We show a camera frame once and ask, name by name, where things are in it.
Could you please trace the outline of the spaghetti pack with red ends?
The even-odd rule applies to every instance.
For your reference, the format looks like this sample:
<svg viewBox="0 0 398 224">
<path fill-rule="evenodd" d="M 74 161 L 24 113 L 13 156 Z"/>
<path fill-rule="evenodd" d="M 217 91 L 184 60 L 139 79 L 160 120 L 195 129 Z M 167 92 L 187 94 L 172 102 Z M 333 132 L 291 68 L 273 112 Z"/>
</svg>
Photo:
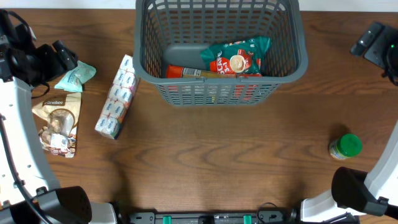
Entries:
<svg viewBox="0 0 398 224">
<path fill-rule="evenodd" d="M 236 73 L 229 73 L 229 74 L 221 74 L 216 72 L 209 72 L 206 70 L 199 70 L 194 68 L 186 68 L 186 67 L 178 67 L 169 65 L 166 70 L 166 78 L 198 78 L 198 77 L 205 77 L 205 78 L 239 78 L 239 77 L 262 77 L 261 74 L 236 74 Z"/>
</svg>

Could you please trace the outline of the green Nescafe coffee bag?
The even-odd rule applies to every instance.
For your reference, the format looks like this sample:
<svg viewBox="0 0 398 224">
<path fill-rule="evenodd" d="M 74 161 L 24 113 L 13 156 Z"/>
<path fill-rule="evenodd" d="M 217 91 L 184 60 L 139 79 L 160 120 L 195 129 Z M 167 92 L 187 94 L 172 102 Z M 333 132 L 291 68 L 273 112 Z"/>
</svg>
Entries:
<svg viewBox="0 0 398 224">
<path fill-rule="evenodd" d="M 261 74 L 271 39 L 256 36 L 237 42 L 214 44 L 200 52 L 206 69 L 227 75 Z"/>
</svg>

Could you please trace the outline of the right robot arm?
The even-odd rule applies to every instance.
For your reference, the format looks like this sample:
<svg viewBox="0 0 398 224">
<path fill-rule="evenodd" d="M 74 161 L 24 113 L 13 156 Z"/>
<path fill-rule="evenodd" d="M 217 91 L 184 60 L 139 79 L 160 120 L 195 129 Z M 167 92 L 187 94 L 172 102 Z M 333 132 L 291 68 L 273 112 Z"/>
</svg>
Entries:
<svg viewBox="0 0 398 224">
<path fill-rule="evenodd" d="M 397 85 L 397 29 L 373 22 L 351 48 L 384 70 Z M 290 217 L 298 223 L 359 223 L 359 216 L 397 218 L 397 130 L 371 172 L 340 167 L 331 189 L 302 201 Z"/>
</svg>

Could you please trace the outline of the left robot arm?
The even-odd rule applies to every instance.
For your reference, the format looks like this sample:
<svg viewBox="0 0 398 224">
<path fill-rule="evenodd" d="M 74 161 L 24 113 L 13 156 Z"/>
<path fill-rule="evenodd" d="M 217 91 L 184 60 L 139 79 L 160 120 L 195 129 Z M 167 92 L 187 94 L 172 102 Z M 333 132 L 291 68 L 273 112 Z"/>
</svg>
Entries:
<svg viewBox="0 0 398 224">
<path fill-rule="evenodd" d="M 61 41 L 34 45 L 28 23 L 1 10 L 1 223 L 117 223 L 110 203 L 60 186 L 41 147 L 32 90 L 74 69 L 77 55 Z"/>
</svg>

